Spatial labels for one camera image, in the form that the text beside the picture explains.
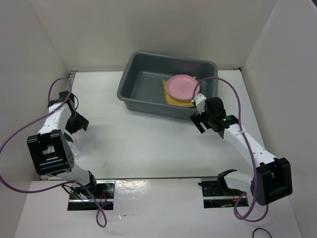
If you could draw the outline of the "clear glass cup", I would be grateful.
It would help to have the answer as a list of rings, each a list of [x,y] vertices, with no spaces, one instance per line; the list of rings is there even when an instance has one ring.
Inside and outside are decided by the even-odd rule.
[[[79,150],[79,144],[76,139],[76,137],[67,131],[64,133],[65,139],[74,155],[75,159],[78,159],[80,157],[80,150]]]

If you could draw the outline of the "yellow woven bamboo mat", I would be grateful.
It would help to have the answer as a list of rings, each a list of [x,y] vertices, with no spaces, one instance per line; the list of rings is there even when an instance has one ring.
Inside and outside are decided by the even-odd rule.
[[[192,102],[179,102],[179,101],[175,101],[171,98],[169,98],[167,96],[167,90],[166,90],[166,82],[168,80],[165,80],[163,79],[162,80],[162,84],[163,84],[163,93],[164,93],[164,98],[165,98],[165,102],[168,104],[168,105],[172,105],[172,106],[179,106],[179,107],[185,107],[185,108],[191,108],[193,107],[193,103]]]

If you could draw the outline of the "pink bear plate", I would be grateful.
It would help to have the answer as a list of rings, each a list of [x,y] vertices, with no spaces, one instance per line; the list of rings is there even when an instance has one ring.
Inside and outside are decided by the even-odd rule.
[[[171,77],[166,82],[166,90],[178,99],[189,99],[199,94],[200,86],[194,77],[179,74]]]

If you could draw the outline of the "cream bear plate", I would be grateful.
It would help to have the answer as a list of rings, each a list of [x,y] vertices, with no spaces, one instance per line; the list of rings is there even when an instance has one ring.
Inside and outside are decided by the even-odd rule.
[[[179,101],[179,102],[191,102],[192,101],[192,98],[189,98],[189,99],[178,99],[176,97],[173,97],[172,95],[170,95],[168,92],[167,92],[167,96],[175,101]]]

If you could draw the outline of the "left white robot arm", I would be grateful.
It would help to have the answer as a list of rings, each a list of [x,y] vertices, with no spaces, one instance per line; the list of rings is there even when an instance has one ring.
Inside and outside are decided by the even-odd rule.
[[[75,109],[75,96],[69,91],[49,101],[49,116],[35,135],[27,138],[27,146],[37,174],[74,182],[75,191],[87,198],[99,192],[94,175],[75,163],[75,134],[86,131],[89,121]]]

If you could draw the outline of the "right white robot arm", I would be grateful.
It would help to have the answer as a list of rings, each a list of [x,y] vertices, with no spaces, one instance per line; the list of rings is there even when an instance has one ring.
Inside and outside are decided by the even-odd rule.
[[[286,158],[277,158],[264,149],[240,124],[237,117],[227,115],[219,97],[198,94],[192,100],[197,112],[190,116],[200,131],[212,129],[229,142],[248,162],[253,174],[230,169],[218,174],[217,189],[223,195],[232,190],[250,192],[256,202],[265,206],[292,194],[291,166]]]

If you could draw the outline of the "grey plastic bin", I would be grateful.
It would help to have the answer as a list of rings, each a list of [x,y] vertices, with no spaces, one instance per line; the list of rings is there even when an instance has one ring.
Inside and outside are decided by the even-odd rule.
[[[178,74],[195,76],[200,83],[200,92],[207,98],[217,96],[218,81],[202,81],[207,77],[218,76],[214,62],[135,52],[123,72],[117,97],[131,111],[189,120],[195,108],[173,106],[165,101],[163,81]]]

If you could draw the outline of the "aluminium frame rail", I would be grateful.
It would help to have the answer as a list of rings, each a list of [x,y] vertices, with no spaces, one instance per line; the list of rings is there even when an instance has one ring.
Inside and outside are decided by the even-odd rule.
[[[72,71],[69,72],[68,81],[70,82],[71,85],[73,85],[73,83],[74,83],[74,79],[75,79],[76,73],[77,73],[76,70],[72,70]]]

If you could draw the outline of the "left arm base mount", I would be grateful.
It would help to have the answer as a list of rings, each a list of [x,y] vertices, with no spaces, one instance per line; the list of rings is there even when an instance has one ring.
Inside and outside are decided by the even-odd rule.
[[[64,185],[63,189],[68,193],[68,211],[98,210],[95,199],[103,210],[113,210],[115,180],[97,180],[94,191],[90,196],[83,188]]]

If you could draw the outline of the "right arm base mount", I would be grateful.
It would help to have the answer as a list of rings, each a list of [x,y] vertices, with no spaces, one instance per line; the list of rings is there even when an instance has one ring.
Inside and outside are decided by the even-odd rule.
[[[233,208],[242,191],[229,189],[223,192],[218,185],[217,178],[201,179],[198,186],[202,190],[204,208]]]

